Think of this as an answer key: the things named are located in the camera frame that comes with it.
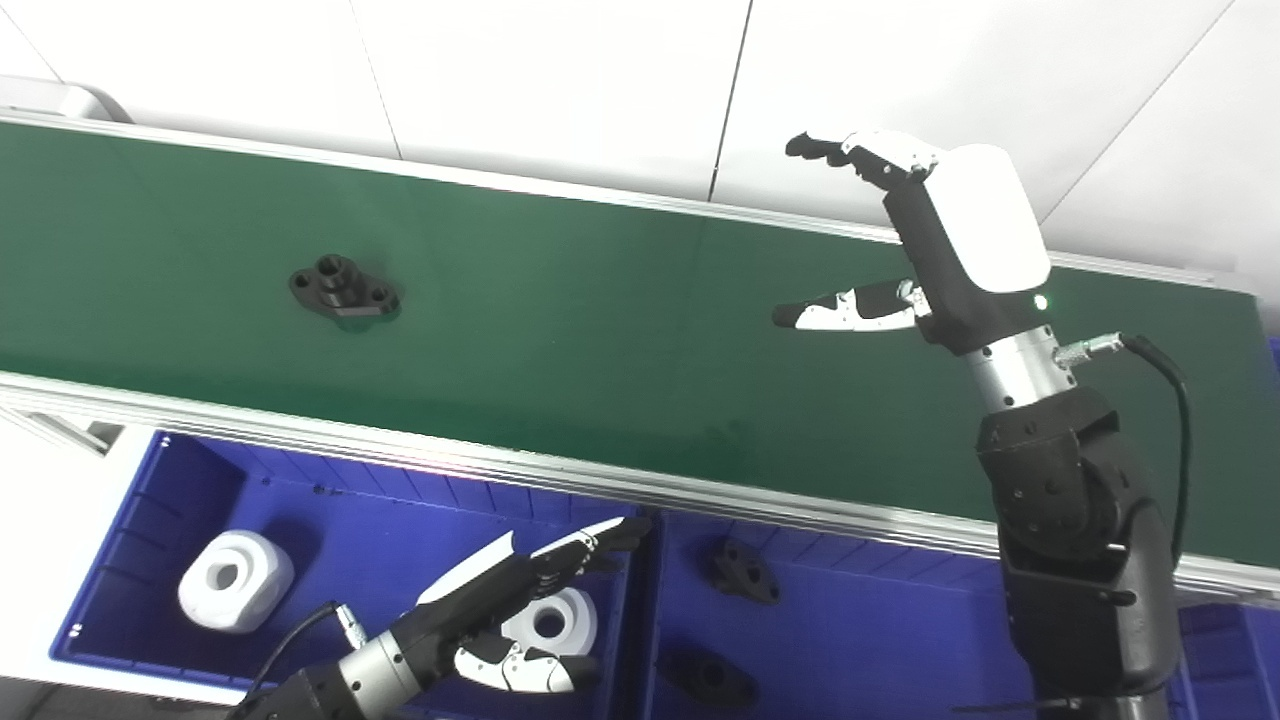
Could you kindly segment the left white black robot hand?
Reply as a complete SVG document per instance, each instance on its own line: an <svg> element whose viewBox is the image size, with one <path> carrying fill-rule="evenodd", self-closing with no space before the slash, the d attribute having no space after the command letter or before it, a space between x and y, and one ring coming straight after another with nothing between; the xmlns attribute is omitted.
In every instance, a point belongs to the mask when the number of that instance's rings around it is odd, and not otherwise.
<svg viewBox="0 0 1280 720"><path fill-rule="evenodd" d="M449 676L516 694L570 694L595 685L599 662L588 653L553 653L498 634L499 625L584 574L616 571L616 553L632 552L652 520L617 516L571 532L531 553L507 533L451 569L390 626L392 659L420 692Z"/></svg>

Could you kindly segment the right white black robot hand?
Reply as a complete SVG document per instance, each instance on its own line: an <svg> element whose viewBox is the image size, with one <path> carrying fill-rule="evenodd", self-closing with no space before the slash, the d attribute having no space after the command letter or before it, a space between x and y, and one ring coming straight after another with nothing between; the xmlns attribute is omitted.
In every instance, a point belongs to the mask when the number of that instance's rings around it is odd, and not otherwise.
<svg viewBox="0 0 1280 720"><path fill-rule="evenodd" d="M883 193L913 277L800 304L772 320L797 331L881 332L915 325L955 356L1034 329L1034 296L1052 264L1010 155L988 143L951 150L900 131L861 129L840 141L792 137L791 158L849 167Z"/></svg>

